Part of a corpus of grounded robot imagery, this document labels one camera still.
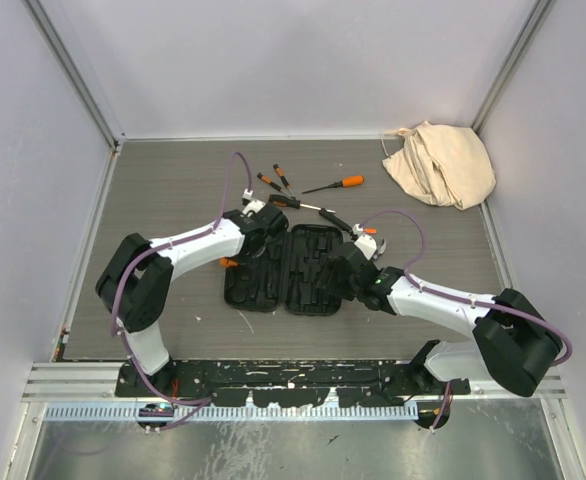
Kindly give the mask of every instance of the cloth bag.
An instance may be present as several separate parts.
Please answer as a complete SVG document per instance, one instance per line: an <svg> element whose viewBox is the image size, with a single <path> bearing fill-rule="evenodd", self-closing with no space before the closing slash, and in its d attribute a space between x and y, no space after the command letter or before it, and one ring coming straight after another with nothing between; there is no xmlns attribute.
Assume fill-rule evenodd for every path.
<svg viewBox="0 0 586 480"><path fill-rule="evenodd" d="M386 171L412 197L429 205L478 205L495 187L484 144L470 128L422 123L401 128L404 148L382 161Z"/></svg>

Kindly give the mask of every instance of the white wall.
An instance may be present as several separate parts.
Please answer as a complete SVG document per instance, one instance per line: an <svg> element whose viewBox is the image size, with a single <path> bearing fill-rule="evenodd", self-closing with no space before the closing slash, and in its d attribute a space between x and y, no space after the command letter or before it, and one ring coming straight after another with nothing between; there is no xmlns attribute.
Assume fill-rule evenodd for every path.
<svg viewBox="0 0 586 480"><path fill-rule="evenodd" d="M562 376L586 439L586 0L556 3L483 138L519 285L574 342Z"/></svg>
<svg viewBox="0 0 586 480"><path fill-rule="evenodd" d="M20 1L0 0L0 469L48 359L108 147Z"/></svg>
<svg viewBox="0 0 586 480"><path fill-rule="evenodd" d="M182 138L468 125L534 2L43 3L127 137Z"/></svg>

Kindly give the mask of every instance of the open tool case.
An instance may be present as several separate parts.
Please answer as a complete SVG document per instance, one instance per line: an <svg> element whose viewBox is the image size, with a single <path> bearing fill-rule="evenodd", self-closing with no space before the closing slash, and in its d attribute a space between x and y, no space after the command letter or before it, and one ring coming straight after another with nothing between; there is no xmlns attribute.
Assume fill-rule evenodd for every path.
<svg viewBox="0 0 586 480"><path fill-rule="evenodd" d="M266 245L249 263L226 269L224 300L240 310L271 312L284 301L298 315L327 316L342 300L315 288L331 250L342 244L342 232L325 225L295 225Z"/></svg>

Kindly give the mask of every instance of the gray wood tabletop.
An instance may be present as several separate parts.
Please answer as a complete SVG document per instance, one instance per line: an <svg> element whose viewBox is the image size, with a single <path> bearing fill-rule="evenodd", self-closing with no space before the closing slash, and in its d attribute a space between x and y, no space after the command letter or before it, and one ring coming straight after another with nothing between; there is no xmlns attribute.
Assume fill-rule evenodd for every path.
<svg viewBox="0 0 586 480"><path fill-rule="evenodd" d="M109 313L94 292L97 279L129 233L165 237L210 222L220 209L227 160L236 150L249 160L262 199L276 192L255 175L262 172L277 179L274 163L284 169L298 195L346 176L364 175L362 186L310 193L303 202L333 208L348 223L382 209L409 211L428 235L428 251L412 269L416 275L465 291L499 293L479 209L431 207L407 196L382 167L378 141L128 142L115 169L65 358L124 357L119 339L109 337ZM241 207L247 179L239 162L231 180L227 210ZM328 224L313 210L285 209L285 214L291 225ZM387 215L371 226L389 242L379 266L402 267L419 251L419 235L408 219ZM424 320L373 312L357 301L344 301L329 317L292 315L283 306L275 313L240 312L224 303L223 284L224 269L211 262L171 285L160 323L174 358L407 359L427 340L463 340Z"/></svg>

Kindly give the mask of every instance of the small screwdriver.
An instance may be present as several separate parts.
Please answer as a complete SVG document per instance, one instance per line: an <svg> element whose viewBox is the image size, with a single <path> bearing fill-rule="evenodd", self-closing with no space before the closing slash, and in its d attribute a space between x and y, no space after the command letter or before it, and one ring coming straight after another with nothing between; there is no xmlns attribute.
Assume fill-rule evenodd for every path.
<svg viewBox="0 0 586 480"><path fill-rule="evenodd" d="M320 207L314 207L313 205L306 205L305 203L301 203L299 200L294 198L289 198L285 195L269 195L269 202L273 205L277 205L278 207L291 207L300 209L300 207L310 208L313 210L322 210ZM335 213L335 210L326 210L330 213Z"/></svg>
<svg viewBox="0 0 586 480"><path fill-rule="evenodd" d="M331 185L327 185L326 187L314 188L313 190L307 190L306 192L302 193L317 192L318 190L324 190L325 188L357 187L358 185L362 185L363 183L364 177L362 175L355 175L354 177L346 177L344 180L332 183Z"/></svg>
<svg viewBox="0 0 586 480"><path fill-rule="evenodd" d="M284 172L282 171L282 169L280 168L280 166L277 163L275 165L273 165L273 170L275 170L275 173L277 173L277 176L280 177L280 180L282 180L282 183L284 184L286 189L289 191L291 196L293 198L295 198L295 194L293 193L293 190L291 190L291 184L286 179L286 177L284 176Z"/></svg>
<svg viewBox="0 0 586 480"><path fill-rule="evenodd" d="M282 187L280 187L277 183L271 181L271 179L269 177L267 177L266 175L262 175L261 173L258 173L257 178L262 180L267 185L270 185L272 188L276 189L278 192L284 193L284 190L282 190Z"/></svg>

